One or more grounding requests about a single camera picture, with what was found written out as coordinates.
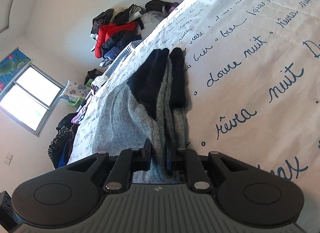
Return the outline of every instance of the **window pane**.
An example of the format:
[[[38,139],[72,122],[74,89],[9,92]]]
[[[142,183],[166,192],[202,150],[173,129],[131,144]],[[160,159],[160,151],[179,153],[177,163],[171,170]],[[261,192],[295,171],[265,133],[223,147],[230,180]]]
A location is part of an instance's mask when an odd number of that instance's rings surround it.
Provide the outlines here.
[[[32,67],[28,68],[20,78],[18,78],[17,83],[48,106],[50,106],[60,91],[58,86]]]
[[[37,129],[47,112],[45,107],[32,99],[18,86],[13,86],[10,89],[1,100],[0,106],[33,130]]]

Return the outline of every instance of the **red jacket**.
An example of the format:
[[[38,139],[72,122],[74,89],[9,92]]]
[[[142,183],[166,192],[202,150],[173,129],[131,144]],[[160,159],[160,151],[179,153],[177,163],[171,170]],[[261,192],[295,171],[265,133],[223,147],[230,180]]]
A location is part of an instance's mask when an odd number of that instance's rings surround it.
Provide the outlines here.
[[[121,26],[116,26],[115,24],[107,24],[107,25],[101,26],[99,28],[98,40],[94,50],[94,55],[96,56],[96,58],[98,59],[102,58],[101,47],[110,39],[110,37],[112,37],[113,35],[115,35],[116,33],[122,30],[135,31],[136,27],[137,27],[137,23],[134,21],[126,23]]]

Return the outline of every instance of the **bed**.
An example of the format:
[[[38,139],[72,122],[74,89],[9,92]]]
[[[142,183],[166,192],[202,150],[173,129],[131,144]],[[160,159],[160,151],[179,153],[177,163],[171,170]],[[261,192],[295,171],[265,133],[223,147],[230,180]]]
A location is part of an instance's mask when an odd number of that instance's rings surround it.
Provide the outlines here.
[[[189,147],[221,151],[299,185],[298,220],[320,232],[320,0],[185,0],[89,104],[69,163],[104,146],[106,97],[154,49],[185,50]]]

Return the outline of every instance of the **window frame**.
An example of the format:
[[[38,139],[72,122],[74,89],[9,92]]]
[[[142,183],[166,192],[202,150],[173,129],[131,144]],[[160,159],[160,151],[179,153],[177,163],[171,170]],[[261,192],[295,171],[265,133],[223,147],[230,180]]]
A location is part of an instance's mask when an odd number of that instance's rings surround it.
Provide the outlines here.
[[[43,103],[40,99],[36,98],[34,95],[32,95],[30,92],[28,92],[25,88],[23,88],[20,84],[17,83],[17,80],[19,77],[21,77],[25,71],[28,68],[33,68],[34,70],[36,70],[39,74],[41,74],[42,76],[44,76],[46,79],[48,79],[49,81],[51,81],[53,84],[55,84],[57,87],[60,88],[59,92],[57,93],[57,95],[55,96],[55,98],[53,99],[53,101],[51,102],[50,105],[47,105],[45,103]],[[53,78],[51,78],[50,76],[48,76],[46,73],[44,73],[42,70],[40,70],[38,67],[36,67],[33,63],[29,62],[28,64],[26,64],[21,70],[20,72],[8,83],[8,85],[4,88],[4,90],[1,92],[0,94],[0,101],[3,99],[3,97],[11,90],[11,88],[13,86],[18,86],[19,88],[21,88],[25,93],[27,93],[28,96],[30,96],[31,98],[33,98],[37,103],[39,103],[40,105],[44,106],[47,111],[44,114],[42,120],[40,121],[38,127],[36,130],[33,130],[32,128],[30,128],[29,126],[27,126],[25,123],[23,123],[22,121],[20,121],[18,118],[16,118],[13,114],[9,113],[7,110],[5,110],[2,106],[0,106],[0,109],[6,113],[12,120],[14,120],[16,123],[18,123],[19,125],[21,125],[23,128],[25,128],[26,130],[28,130],[30,133],[34,134],[37,137],[40,137],[40,134],[45,126],[45,124],[47,123],[50,115],[52,114],[52,111],[54,110],[54,108],[56,107],[56,105],[58,104],[59,100],[60,100],[60,94],[61,92],[64,90],[64,86],[62,86],[60,83],[58,83],[57,81],[55,81]]]

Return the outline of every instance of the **ribbed gray panel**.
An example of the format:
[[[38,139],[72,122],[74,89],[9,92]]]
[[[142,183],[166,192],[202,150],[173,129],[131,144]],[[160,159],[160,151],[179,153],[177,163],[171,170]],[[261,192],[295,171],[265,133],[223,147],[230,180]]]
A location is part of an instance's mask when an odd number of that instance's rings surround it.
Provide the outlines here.
[[[186,185],[133,184],[106,197],[94,215],[62,229],[22,225],[15,233],[303,233],[296,225],[256,229],[224,215],[212,198]]]

